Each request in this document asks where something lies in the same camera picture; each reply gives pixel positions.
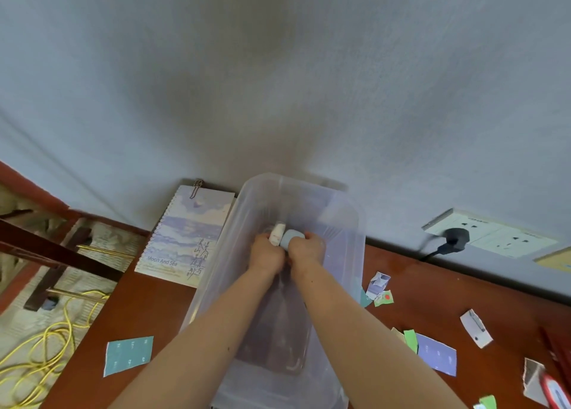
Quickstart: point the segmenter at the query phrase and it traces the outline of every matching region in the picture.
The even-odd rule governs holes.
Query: wooden table
[[[143,368],[103,378],[108,341],[154,336],[153,356],[178,333],[195,289],[134,272],[134,261],[47,396],[42,409],[106,408]],[[524,357],[560,380],[539,326],[571,334],[571,308],[470,276],[367,246],[366,287],[376,271],[392,278],[394,304],[367,310],[386,326],[415,329],[457,350],[457,377],[444,378],[472,407],[496,396],[499,408],[542,406],[522,394]],[[473,308],[494,341],[480,349],[460,323]]]

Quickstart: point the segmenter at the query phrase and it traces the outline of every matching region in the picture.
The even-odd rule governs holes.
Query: person's left hand
[[[249,269],[262,270],[275,276],[284,267],[286,252],[282,247],[275,247],[269,242],[269,233],[256,236],[250,252]]]

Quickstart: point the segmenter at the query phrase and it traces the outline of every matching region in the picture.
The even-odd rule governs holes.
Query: forearm
[[[273,278],[263,270],[246,271],[156,356],[110,409],[204,409],[212,401]]]
[[[318,263],[295,281],[353,406],[463,408],[446,383]]]

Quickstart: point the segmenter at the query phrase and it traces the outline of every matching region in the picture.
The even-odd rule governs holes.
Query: white wall
[[[274,171],[345,184],[406,248],[453,206],[567,245],[570,23],[569,0],[0,0],[0,160],[145,228],[182,178]],[[571,295],[531,258],[448,257]]]

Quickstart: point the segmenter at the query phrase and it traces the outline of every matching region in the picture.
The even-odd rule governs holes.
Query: hand
[[[315,233],[306,232],[305,239],[292,238],[289,241],[288,254],[292,262],[292,276],[296,278],[296,274],[303,274],[303,268],[309,264],[323,264],[325,241]]]
[[[275,276],[284,267],[286,252],[282,247],[270,244],[269,233],[256,236],[250,252],[249,269],[261,270]]]

